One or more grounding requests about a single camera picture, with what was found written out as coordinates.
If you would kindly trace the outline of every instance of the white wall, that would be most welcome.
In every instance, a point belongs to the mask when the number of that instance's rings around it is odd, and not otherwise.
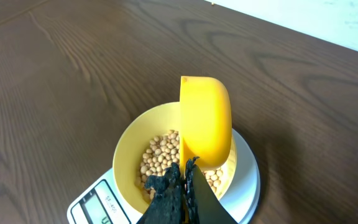
[[[358,51],[358,0],[208,0]]]

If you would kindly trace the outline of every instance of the white scale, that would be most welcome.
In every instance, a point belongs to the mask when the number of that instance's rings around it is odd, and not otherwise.
[[[238,223],[249,223],[259,200],[260,175],[255,157],[240,134],[232,130],[237,147],[233,181],[220,200]],[[68,207],[70,224],[135,224],[142,214],[119,193],[109,169]]]

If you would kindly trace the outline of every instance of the dark wood surface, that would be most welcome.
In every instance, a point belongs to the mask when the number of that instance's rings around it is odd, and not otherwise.
[[[180,75],[229,92],[252,223],[358,223],[358,52],[200,0],[0,1],[0,223],[68,223]]]

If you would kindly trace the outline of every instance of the yellow scoop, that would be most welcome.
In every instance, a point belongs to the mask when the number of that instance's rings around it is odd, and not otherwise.
[[[210,77],[182,77],[180,85],[180,171],[194,156],[202,170],[223,165],[231,146],[231,107],[224,85]]]

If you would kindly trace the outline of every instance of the scale display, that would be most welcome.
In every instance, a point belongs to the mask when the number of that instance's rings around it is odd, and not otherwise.
[[[106,180],[101,180],[71,209],[75,224],[131,224]]]

